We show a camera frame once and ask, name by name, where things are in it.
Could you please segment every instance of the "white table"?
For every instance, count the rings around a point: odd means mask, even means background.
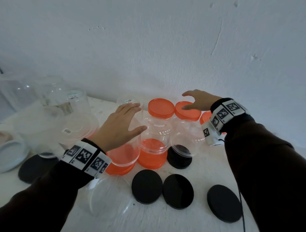
[[[92,113],[98,118],[100,125],[117,108],[115,103],[94,98],[89,98],[89,103]],[[10,125],[12,118],[5,120],[5,124],[0,124],[0,129],[12,129]],[[7,203],[15,193],[29,186],[18,179],[19,167],[0,174],[0,206]],[[133,170],[126,174],[124,178],[131,184],[135,174],[143,169],[136,163]],[[166,162],[155,171],[163,181],[166,177],[175,173],[185,176],[194,189],[192,204],[184,210],[176,210],[168,206],[162,196],[151,205],[143,205],[133,199],[131,208],[122,217],[112,221],[101,221],[75,204],[62,232],[243,231],[242,219],[232,224],[220,221],[210,211],[206,200],[207,191],[215,184],[225,185],[239,196],[237,183],[225,157],[224,146],[207,147],[207,150],[203,151],[201,155],[193,157],[192,163],[187,169],[178,170]],[[254,218],[244,200],[243,210],[246,231],[258,231]]]

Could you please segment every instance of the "person's left arm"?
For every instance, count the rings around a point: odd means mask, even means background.
[[[82,140],[82,144],[97,150],[91,161],[100,152],[105,154],[120,147],[147,129],[140,126],[128,130],[133,116],[140,111],[139,106],[139,103],[119,106],[90,140]],[[78,169],[60,160],[46,175],[15,194],[0,208],[0,227],[7,230],[60,231],[74,205],[78,189],[94,178],[85,172],[87,167]]]

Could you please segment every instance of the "white wall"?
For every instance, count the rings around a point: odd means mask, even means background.
[[[60,74],[89,95],[233,97],[306,139],[305,0],[0,0],[0,65]]]

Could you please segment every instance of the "black cable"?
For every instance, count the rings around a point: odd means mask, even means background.
[[[239,191],[239,198],[240,198],[240,205],[241,205],[241,213],[242,213],[243,232],[245,232],[244,215],[243,215],[242,200],[241,200],[241,193],[240,193],[239,187],[238,187],[238,191]]]

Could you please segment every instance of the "hand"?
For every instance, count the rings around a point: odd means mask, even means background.
[[[99,131],[90,139],[104,152],[118,148],[147,129],[139,126],[129,131],[129,125],[135,113],[140,111],[140,103],[123,104],[112,113]]]
[[[211,105],[221,99],[219,96],[212,95],[210,93],[207,93],[205,91],[201,91],[198,89],[195,90],[189,90],[182,94],[182,96],[192,96],[195,99],[195,102],[190,105],[185,105],[182,107],[183,110],[191,110],[196,109],[200,111],[209,111]]]

